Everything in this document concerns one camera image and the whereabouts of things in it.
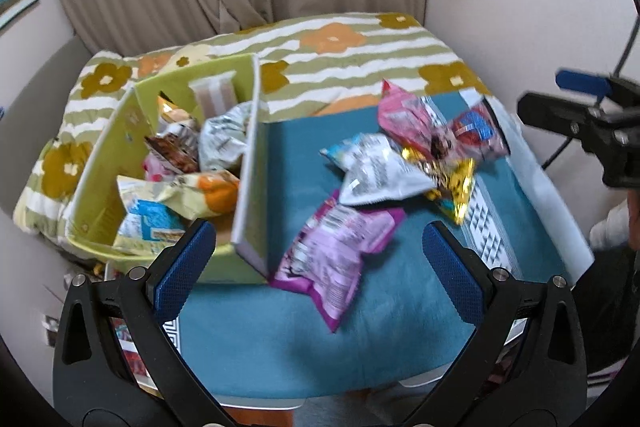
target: silver bolt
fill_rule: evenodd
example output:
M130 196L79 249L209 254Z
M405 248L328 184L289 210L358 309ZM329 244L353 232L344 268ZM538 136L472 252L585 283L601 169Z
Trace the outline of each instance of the silver bolt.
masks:
M613 138L615 138L620 145L626 145L629 143L629 137L624 131L613 131Z
M564 288L566 286L566 280L561 275L554 275L554 278L552 279L552 281L559 288Z
M136 266L129 270L128 277L129 279L133 279L137 281L138 279L142 279L146 274L146 268L144 266Z
M497 281L506 281L509 278L509 272L507 272L507 270L505 270L504 268L496 268L492 272L492 275Z
M73 286L82 286L86 281L86 275L84 273L79 273L73 279L71 279L71 284Z

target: headboard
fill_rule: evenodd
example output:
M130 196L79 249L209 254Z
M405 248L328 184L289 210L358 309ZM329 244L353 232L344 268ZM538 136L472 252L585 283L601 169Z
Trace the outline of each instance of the headboard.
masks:
M69 91L92 54L78 36L29 81L0 120L0 208L11 216L34 163L58 133Z

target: wire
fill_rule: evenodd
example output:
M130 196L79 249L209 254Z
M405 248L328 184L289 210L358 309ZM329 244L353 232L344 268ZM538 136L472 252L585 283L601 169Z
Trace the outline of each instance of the wire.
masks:
M631 35L629 35L629 39L626 42L625 50L622 52L620 60L616 65L616 69L613 70L613 74L611 76L617 78L620 76L620 73L622 73L622 68L625 67L626 61L628 60L629 55L631 54L631 50L633 49L634 44L636 43L636 37L638 36L639 31L640 31L640 12L638 12L638 15L636 16L636 22L634 23L634 27L631 29ZM596 107L598 107L599 105L600 105L600 100L598 100L598 102L596 103ZM556 160L556 158L558 158L558 156L562 153L562 151L564 151L567 147L569 147L569 144L573 140L574 139L571 137L564 140L564 142L562 142L562 145L558 147L558 149L556 149L556 151L551 156L549 156L549 158L542 164L542 169L546 170L546 168L549 165L551 165L551 163L553 163Z

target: striped blanket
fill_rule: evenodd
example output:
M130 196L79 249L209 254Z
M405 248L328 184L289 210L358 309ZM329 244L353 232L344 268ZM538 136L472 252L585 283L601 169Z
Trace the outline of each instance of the striped blanket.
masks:
M154 74L238 53L260 58L271 121L375 105L383 78L417 94L488 92L450 48L401 13L292 19L138 57L99 52L71 90L58 135L34 165L14 222L82 255L65 240L66 219L84 165L126 90Z

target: box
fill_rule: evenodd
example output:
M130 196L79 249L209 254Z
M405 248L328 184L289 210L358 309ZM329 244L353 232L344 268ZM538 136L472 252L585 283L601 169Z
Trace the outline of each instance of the box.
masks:
M126 273L134 266L148 266L152 256L130 255L111 245L125 210L116 177L144 178L142 162L148 150L144 138L158 125L157 96L163 91L179 107L202 124L188 84L212 74L235 71L232 81L239 102L253 100L248 124L247 151L242 161L238 204L233 220L214 218L218 241L199 282L264 283L267 277L266 173L268 115L261 98L260 67L255 55L234 55L158 74L137 83L120 100L100 135L76 190L66 237L88 257L111 262Z

